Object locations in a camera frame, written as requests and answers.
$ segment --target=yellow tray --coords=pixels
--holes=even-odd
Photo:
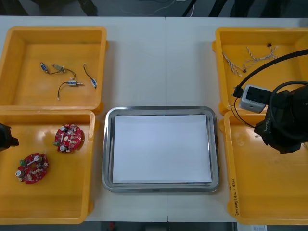
[[[100,112],[106,50],[104,27],[13,27],[4,43],[0,61],[0,109],[7,110],[92,110]],[[61,89],[73,75],[48,75],[51,65],[73,70],[84,86]],[[97,89],[83,70],[97,80]]]
[[[216,41],[212,48],[216,52],[217,70],[219,78],[220,99],[219,110],[225,114],[234,104],[232,96],[237,86],[253,70],[269,62],[263,60],[248,68],[242,77],[232,73],[229,64],[223,58],[224,52],[229,60],[242,67],[243,62],[251,57],[246,47],[255,57],[270,54],[267,44],[278,47],[274,55],[281,57],[285,54],[308,48],[307,28],[219,28],[216,31]],[[275,64],[247,81],[260,87],[274,90],[281,83],[292,80],[308,80],[308,56],[301,56]],[[283,90],[294,90],[297,86],[288,86]]]
[[[79,224],[92,210],[90,184],[95,115],[91,111],[0,111],[19,146],[0,152],[0,224]],[[53,146],[59,127],[77,124],[84,142],[70,154]],[[26,185],[15,172],[19,160],[47,155],[49,167],[38,183]]]
[[[264,115],[245,114],[255,124]],[[220,122],[228,169],[228,212],[240,223],[308,224],[308,149],[280,154],[227,112]]]

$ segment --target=white paper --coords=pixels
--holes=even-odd
[[[205,115],[115,119],[113,183],[212,181]]]

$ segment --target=white table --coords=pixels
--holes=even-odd
[[[211,47],[215,30],[223,26],[308,26],[308,19],[1,16],[0,51],[12,26],[106,27],[105,111],[115,106],[205,105],[219,121],[218,78]],[[95,143],[91,189],[95,205],[88,221],[235,221],[226,209],[229,193],[220,131],[221,183],[211,194],[108,192],[101,183],[102,135],[101,130]]]

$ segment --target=stainless steel tray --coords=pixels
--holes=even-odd
[[[114,184],[113,156],[116,116],[169,116],[169,115],[206,115],[207,133],[211,168],[211,183],[117,183]],[[212,192],[219,186],[219,161],[216,134],[216,115],[204,106],[153,106],[153,107],[116,107],[106,116],[103,142],[102,182],[104,187],[115,193],[145,192]]]

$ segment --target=floor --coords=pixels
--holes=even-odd
[[[232,223],[142,223],[116,222],[115,228],[110,229],[109,222],[83,222],[80,225],[3,225],[0,231],[233,231]]]
[[[191,0],[92,0],[98,16],[163,16],[180,17]],[[30,16],[86,16],[77,0],[54,0],[47,7],[40,8],[30,0],[20,0]],[[192,17],[208,17],[215,0],[197,0]],[[248,17],[259,17],[266,0],[255,0]],[[220,17],[229,17],[234,0],[228,0]],[[290,0],[282,6],[281,17],[308,17],[308,1]]]

